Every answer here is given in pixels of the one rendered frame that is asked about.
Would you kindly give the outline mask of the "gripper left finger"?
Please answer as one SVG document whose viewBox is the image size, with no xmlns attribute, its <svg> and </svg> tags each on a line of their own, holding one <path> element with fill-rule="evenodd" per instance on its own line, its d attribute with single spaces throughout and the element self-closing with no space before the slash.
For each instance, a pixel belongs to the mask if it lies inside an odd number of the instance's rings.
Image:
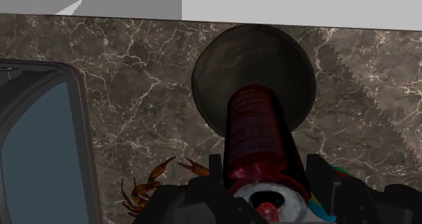
<svg viewBox="0 0 422 224">
<path fill-rule="evenodd" d="M 132 224 L 260 224 L 260 215 L 222 184 L 222 160 L 209 155 L 210 174 L 186 187 L 162 185 Z"/>
</svg>

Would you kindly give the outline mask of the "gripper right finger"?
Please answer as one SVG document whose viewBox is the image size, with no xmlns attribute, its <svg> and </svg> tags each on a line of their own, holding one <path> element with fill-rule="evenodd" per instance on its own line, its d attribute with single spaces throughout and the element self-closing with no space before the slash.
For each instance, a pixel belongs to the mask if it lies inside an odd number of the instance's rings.
<svg viewBox="0 0 422 224">
<path fill-rule="evenodd" d="M 306 159 L 310 190 L 336 224 L 422 224 L 422 192 L 390 184 L 382 192 L 339 172 L 318 154 Z"/>
</svg>

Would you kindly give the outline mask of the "multicoloured toy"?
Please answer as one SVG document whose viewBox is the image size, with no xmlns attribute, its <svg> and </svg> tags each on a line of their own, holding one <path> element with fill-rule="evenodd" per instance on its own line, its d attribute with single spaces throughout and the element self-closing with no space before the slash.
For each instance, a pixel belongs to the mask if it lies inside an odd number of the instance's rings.
<svg viewBox="0 0 422 224">
<path fill-rule="evenodd" d="M 351 173 L 348 171 L 338 167 L 338 166 L 332 166 L 331 167 L 340 177 L 353 177 Z M 336 222 L 336 216 L 329 215 L 325 209 L 323 208 L 322 204 L 317 200 L 316 196 L 311 193 L 311 197 L 309 199 L 308 203 L 309 209 L 312 211 L 314 215 L 316 215 L 318 218 L 326 221 L 326 222 Z"/>
</svg>

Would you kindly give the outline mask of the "orange crab toy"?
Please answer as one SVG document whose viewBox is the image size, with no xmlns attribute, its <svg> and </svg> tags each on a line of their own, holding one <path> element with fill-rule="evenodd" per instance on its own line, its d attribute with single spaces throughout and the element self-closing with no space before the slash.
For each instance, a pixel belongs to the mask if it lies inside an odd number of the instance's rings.
<svg viewBox="0 0 422 224">
<path fill-rule="evenodd" d="M 150 192 L 155 192 L 160 186 L 164 184 L 156 179 L 163 175 L 166 172 L 167 166 L 171 163 L 176 156 L 166 159 L 164 162 L 155 166 L 149 173 L 149 177 L 145 183 L 138 184 L 135 177 L 133 177 L 133 188 L 131 190 L 131 196 L 124 191 L 124 179 L 120 180 L 120 192 L 124 201 L 122 205 L 128 210 L 127 215 L 131 217 L 138 217 L 140 212 L 145 208 L 145 205 L 151 199 Z M 192 159 L 186 158 L 191 165 L 183 164 L 177 162 L 178 165 L 184 167 L 185 169 L 191 171 L 194 175 L 198 177 L 206 177 L 209 175 L 210 171 L 205 166 L 193 161 Z"/>
</svg>

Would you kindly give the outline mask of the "red drink can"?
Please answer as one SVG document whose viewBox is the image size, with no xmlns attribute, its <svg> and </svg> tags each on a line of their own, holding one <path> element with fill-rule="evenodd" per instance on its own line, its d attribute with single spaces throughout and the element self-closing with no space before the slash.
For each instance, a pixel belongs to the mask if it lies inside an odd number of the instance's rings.
<svg viewBox="0 0 422 224">
<path fill-rule="evenodd" d="M 225 186 L 268 222 L 302 222 L 310 188 L 277 96 L 261 85 L 236 91 L 227 108 Z"/>
</svg>

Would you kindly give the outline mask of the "dark round bowl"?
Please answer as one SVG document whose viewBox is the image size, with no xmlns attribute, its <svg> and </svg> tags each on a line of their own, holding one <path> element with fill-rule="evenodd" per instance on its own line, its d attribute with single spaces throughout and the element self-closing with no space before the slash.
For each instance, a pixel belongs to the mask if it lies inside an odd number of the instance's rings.
<svg viewBox="0 0 422 224">
<path fill-rule="evenodd" d="M 225 135 L 231 96 L 247 85 L 263 85 L 277 94 L 291 131 L 308 116 L 317 88 L 312 63 L 300 44 L 263 24 L 222 32 L 196 60 L 192 95 L 202 118 L 219 135 Z"/>
</svg>

